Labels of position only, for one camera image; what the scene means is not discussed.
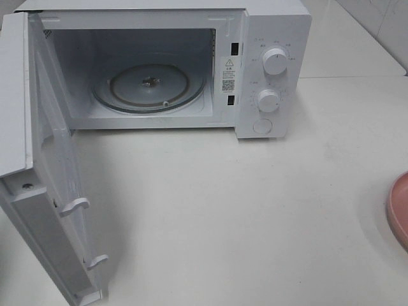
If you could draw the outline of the pink round plate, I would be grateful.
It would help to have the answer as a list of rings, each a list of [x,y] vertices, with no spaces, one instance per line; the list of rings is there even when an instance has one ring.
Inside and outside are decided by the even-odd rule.
[[[396,178],[390,188],[386,215],[394,236],[407,251],[407,172]]]

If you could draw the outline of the white microwave door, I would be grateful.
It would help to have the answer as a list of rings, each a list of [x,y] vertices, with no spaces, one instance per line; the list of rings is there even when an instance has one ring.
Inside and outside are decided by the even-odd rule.
[[[102,299],[87,229],[90,202],[62,104],[54,34],[36,13],[1,29],[1,207],[70,305]]]

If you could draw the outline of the round white door button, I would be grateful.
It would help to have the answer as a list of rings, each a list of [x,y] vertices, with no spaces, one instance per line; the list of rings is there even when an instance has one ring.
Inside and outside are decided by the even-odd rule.
[[[267,135],[271,132],[273,124],[268,119],[259,119],[253,124],[253,130],[255,133]]]

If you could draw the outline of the white microwave knob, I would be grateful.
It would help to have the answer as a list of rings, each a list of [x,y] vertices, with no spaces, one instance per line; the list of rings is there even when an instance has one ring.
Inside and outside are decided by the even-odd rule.
[[[273,90],[265,89],[258,94],[258,108],[261,112],[272,113],[280,107],[281,97]]]
[[[282,47],[273,47],[262,55],[262,65],[268,75],[281,74],[287,68],[288,53]]]

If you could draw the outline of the glass microwave turntable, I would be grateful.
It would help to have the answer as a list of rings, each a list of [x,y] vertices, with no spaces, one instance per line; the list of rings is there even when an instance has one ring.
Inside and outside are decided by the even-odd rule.
[[[188,104],[201,94],[205,83],[204,74],[174,64],[138,64],[106,70],[92,85],[92,94],[113,110],[151,114]]]

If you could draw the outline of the white microwave oven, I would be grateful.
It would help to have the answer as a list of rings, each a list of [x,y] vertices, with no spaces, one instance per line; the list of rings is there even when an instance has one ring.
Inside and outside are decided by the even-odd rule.
[[[312,22],[300,1],[25,1],[13,13],[40,16],[54,34],[71,129],[232,128],[238,138],[286,134],[290,104]],[[264,72],[262,55],[288,53],[278,75]],[[234,92],[221,90],[221,58],[236,64]],[[174,64],[205,75],[201,94],[184,106],[151,114],[125,113],[101,104],[92,85],[106,70],[138,64]],[[258,108],[258,94],[280,95],[272,113]],[[253,124],[268,119],[267,135]]]

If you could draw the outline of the white warning label sticker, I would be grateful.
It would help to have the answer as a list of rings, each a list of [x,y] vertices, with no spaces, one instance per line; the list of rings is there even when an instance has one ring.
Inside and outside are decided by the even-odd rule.
[[[223,92],[234,92],[236,81],[236,64],[232,57],[221,58],[221,90]]]

